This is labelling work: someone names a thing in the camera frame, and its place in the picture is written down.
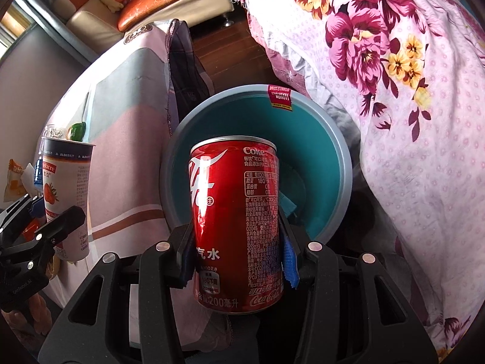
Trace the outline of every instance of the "coca-cola can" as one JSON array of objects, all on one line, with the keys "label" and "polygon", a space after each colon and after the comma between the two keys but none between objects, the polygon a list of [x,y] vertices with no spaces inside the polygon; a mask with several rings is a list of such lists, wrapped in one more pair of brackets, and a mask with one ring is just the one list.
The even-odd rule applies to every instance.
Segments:
[{"label": "coca-cola can", "polygon": [[233,315],[275,304],[283,294],[276,147],[246,136],[203,141],[189,176],[198,302]]}]

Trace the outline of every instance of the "sofa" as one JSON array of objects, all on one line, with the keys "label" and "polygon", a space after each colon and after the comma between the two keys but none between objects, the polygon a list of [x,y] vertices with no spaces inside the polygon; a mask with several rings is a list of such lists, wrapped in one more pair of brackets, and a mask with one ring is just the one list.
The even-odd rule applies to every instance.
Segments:
[{"label": "sofa", "polygon": [[176,18],[194,26],[234,7],[230,0],[131,0],[113,13],[101,0],[55,0],[52,10],[74,35],[102,54],[126,33],[146,23]]}]

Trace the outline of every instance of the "snack package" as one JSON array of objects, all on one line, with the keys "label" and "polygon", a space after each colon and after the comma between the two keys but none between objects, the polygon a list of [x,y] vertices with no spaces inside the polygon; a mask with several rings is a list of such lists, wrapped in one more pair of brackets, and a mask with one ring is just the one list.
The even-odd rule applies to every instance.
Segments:
[{"label": "snack package", "polygon": [[25,238],[26,242],[30,242],[35,238],[35,232],[40,228],[40,226],[40,220],[37,218],[33,218],[33,220],[22,232],[22,235]]},{"label": "snack package", "polygon": [[54,255],[47,263],[47,268],[45,269],[45,275],[47,275],[47,277],[51,281],[57,276],[60,268],[61,268],[61,259],[59,259],[59,257]]},{"label": "snack package", "polygon": [[24,185],[22,184],[22,174],[24,169],[20,164],[17,164],[13,159],[8,163],[7,173],[7,187],[3,194],[3,201],[16,201],[27,194]]}]

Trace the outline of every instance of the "metal screw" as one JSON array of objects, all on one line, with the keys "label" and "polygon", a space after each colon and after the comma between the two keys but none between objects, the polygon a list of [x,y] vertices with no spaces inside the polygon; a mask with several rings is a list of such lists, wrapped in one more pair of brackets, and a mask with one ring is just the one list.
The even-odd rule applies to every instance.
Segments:
[{"label": "metal screw", "polygon": [[372,264],[374,261],[375,261],[375,257],[373,254],[370,254],[370,253],[365,253],[363,256],[362,256],[362,260],[364,262],[366,262],[367,264]]},{"label": "metal screw", "polygon": [[116,255],[114,253],[106,253],[103,256],[103,262],[105,262],[105,263],[113,262],[113,261],[115,261],[115,259],[116,259]]},{"label": "metal screw", "polygon": [[170,243],[168,243],[167,241],[158,242],[155,248],[159,252],[165,252],[166,250],[170,249]]},{"label": "metal screw", "polygon": [[310,242],[308,244],[308,249],[310,249],[312,252],[320,252],[322,250],[323,246],[320,242]]}]

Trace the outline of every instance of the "pink blanket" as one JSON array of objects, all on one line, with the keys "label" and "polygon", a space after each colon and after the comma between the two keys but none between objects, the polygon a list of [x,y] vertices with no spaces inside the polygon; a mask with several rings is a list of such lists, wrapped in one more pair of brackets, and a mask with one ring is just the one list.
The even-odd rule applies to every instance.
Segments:
[{"label": "pink blanket", "polygon": [[387,219],[367,247],[388,269],[406,260],[408,298],[445,357],[485,299],[482,29],[456,0],[245,1],[263,41],[316,75],[317,102],[336,98],[355,123]]}]

